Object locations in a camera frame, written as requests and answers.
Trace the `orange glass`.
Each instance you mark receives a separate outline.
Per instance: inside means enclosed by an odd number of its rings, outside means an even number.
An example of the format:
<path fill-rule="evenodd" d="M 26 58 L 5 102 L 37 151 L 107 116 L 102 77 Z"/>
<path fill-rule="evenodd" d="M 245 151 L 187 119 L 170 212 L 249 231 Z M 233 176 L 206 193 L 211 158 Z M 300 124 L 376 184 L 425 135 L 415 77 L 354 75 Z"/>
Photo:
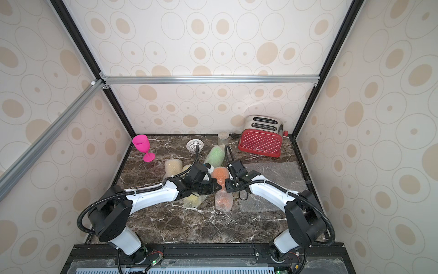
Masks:
<path fill-rule="evenodd" d="M 228 169 L 225 167 L 218 167 L 212 172 L 212 177 L 217 180 L 221 186 L 215 194 L 215 207 L 222 212 L 229 212 L 233 206 L 233 194 L 228 193 L 225 187 L 225 180 L 229 179 Z"/>

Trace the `clear bubble wrap sheet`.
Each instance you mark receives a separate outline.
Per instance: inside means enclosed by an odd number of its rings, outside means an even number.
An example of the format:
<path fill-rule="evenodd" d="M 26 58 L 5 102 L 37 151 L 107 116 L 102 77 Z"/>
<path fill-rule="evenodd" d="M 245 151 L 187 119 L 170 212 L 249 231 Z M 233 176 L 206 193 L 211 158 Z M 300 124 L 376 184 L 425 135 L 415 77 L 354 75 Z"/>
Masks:
<path fill-rule="evenodd" d="M 300 166 L 297 162 L 249 163 L 244 164 L 244 166 L 248 171 L 258 171 L 266 176 L 271 182 L 275 182 L 289 190 L 298 192 L 308 190 Z M 240 211 L 255 213 L 280 211 L 280 209 L 268 200 L 258 195 L 250 194 L 250 197 L 248 197 L 247 200 L 240 200 Z"/>

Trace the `pink plastic wine glass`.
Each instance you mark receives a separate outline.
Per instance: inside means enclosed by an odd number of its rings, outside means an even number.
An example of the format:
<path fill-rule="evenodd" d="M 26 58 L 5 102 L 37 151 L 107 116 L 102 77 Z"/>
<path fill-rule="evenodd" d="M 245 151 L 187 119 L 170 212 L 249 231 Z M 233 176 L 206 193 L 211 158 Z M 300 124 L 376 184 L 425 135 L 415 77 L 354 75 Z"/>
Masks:
<path fill-rule="evenodd" d="M 136 137 L 133 138 L 132 143 L 138 151 L 144 154 L 143 161 L 152 162 L 155 159 L 156 155 L 149 151 L 150 142 L 146 135 L 144 134 L 137 135 Z"/>

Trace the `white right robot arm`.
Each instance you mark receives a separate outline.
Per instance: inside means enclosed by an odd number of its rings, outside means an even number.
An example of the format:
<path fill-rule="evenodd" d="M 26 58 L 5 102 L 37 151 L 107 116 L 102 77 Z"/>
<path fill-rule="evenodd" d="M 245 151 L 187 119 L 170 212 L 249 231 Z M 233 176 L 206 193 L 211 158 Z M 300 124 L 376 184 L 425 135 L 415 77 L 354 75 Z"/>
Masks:
<path fill-rule="evenodd" d="M 308 190 L 289 190 L 269 180 L 257 171 L 248 171 L 242 161 L 228 164 L 230 178 L 225 180 L 228 193 L 247 191 L 260 196 L 285 213 L 287 230 L 270 242 L 270 252 L 277 260 L 297 247 L 312 244 L 332 245 L 335 230 L 316 197 Z"/>

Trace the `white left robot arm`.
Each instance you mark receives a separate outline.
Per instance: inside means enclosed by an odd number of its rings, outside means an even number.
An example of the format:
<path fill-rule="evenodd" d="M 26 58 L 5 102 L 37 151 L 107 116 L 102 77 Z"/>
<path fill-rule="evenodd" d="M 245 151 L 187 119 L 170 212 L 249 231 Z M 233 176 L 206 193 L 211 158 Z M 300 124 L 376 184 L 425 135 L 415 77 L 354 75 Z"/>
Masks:
<path fill-rule="evenodd" d="M 192 194 L 212 195 L 221 190 L 213 178 L 210 164 L 193 164 L 188 170 L 167 177 L 160 184 L 123 190 L 111 187 L 100 200 L 87 206 L 78 216 L 76 225 L 100 242 L 107 242 L 132 256 L 143 246 L 140 238 L 127 227 L 128 218 L 147 207 L 187 198 Z"/>

